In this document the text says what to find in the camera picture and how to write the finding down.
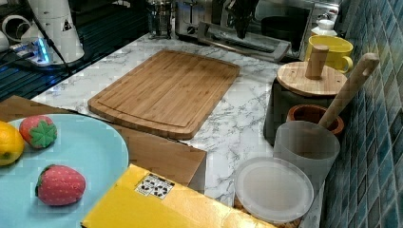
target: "yellow lemon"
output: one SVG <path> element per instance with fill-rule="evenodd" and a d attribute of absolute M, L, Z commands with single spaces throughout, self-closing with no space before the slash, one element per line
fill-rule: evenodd
<path fill-rule="evenodd" d="M 13 163 L 24 151 L 24 139 L 9 123 L 0 122 L 0 166 Z"/>

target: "strawberry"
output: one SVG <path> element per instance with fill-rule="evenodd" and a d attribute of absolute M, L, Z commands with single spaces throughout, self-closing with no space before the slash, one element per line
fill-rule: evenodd
<path fill-rule="evenodd" d="M 39 175 L 35 196 L 44 204 L 60 206 L 79 200 L 86 190 L 86 180 L 76 170 L 51 164 Z"/>
<path fill-rule="evenodd" d="M 56 140 L 56 126 L 47 116 L 31 116 L 20 124 L 24 140 L 34 148 L 45 148 Z"/>

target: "yellow mug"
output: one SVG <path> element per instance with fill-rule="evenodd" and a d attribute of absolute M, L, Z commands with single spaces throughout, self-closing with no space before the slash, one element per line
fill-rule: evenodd
<path fill-rule="evenodd" d="M 313 45 L 325 45 L 329 47 L 326 66 L 334 68 L 341 73 L 347 73 L 353 68 L 353 60 L 350 58 L 353 45 L 350 42 L 336 36 L 311 36 L 305 53 L 305 61 L 309 61 Z"/>

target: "yellow package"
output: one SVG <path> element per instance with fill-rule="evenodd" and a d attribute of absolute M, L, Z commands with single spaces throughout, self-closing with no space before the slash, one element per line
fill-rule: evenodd
<path fill-rule="evenodd" d="M 275 227 L 133 164 L 86 215 L 82 226 Z"/>

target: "marble countertop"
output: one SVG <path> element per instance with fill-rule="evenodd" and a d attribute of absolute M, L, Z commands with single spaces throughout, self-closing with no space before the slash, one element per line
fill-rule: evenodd
<path fill-rule="evenodd" d="M 149 40 L 145 35 L 32 100 L 100 118 L 88 111 L 87 101 L 162 49 L 199 54 L 240 66 L 240 76 L 195 137 L 182 141 L 207 152 L 204 194 L 232 205 L 233 178 L 240 163 L 255 157 L 273 156 L 273 147 L 263 138 L 262 128 L 279 65 L 175 38 Z M 318 226 L 317 217 L 317 212 L 306 216 L 304 220 L 310 220 L 310 225 L 304 225 L 307 221 L 303 221 L 300 227 Z"/>

